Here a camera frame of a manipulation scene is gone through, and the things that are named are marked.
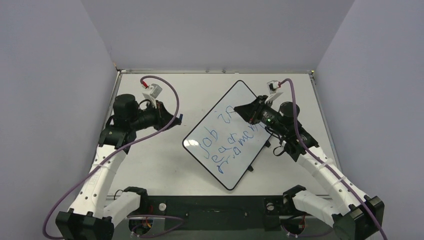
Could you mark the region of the black framed whiteboard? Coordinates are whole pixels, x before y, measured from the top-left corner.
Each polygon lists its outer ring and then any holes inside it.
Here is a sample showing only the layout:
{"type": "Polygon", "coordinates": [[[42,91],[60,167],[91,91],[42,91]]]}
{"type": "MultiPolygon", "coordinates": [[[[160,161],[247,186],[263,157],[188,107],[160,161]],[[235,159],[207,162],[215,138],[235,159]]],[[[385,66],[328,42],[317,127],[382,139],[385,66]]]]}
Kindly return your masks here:
{"type": "Polygon", "coordinates": [[[234,110],[256,97],[237,80],[182,140],[184,149],[228,191],[237,186],[271,136],[263,123],[251,125],[234,110]]]}

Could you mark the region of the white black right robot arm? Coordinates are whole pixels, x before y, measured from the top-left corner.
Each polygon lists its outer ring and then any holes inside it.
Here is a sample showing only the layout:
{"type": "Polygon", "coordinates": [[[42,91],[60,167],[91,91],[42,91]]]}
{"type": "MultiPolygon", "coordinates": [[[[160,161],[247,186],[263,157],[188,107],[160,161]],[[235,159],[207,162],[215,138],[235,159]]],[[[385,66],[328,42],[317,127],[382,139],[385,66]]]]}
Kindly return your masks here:
{"type": "Polygon", "coordinates": [[[337,169],[319,143],[298,121],[300,108],[287,101],[274,110],[267,96],[234,107],[247,123],[262,123],[284,144],[283,151],[327,192],[326,200],[297,185],[283,193],[282,207],[289,213],[307,213],[330,226],[341,240],[365,240],[382,229],[385,205],[378,197],[370,197],[358,189],[337,169]]]}

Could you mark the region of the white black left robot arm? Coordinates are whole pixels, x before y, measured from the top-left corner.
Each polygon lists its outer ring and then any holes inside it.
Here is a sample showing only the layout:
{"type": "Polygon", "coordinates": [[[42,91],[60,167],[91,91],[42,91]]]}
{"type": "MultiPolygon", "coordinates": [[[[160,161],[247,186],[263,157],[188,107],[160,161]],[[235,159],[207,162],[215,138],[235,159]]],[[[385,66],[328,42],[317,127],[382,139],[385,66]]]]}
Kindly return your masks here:
{"type": "Polygon", "coordinates": [[[117,170],[136,142],[137,132],[153,128],[159,134],[182,123],[182,116],[169,113],[155,94],[147,94],[144,103],[146,107],[141,108],[132,94],[115,97],[90,172],[76,184],[81,189],[69,209],[55,218],[59,239],[110,240],[128,214],[143,215],[149,210],[147,191],[140,187],[125,188],[122,196],[106,205],[117,170]]]}

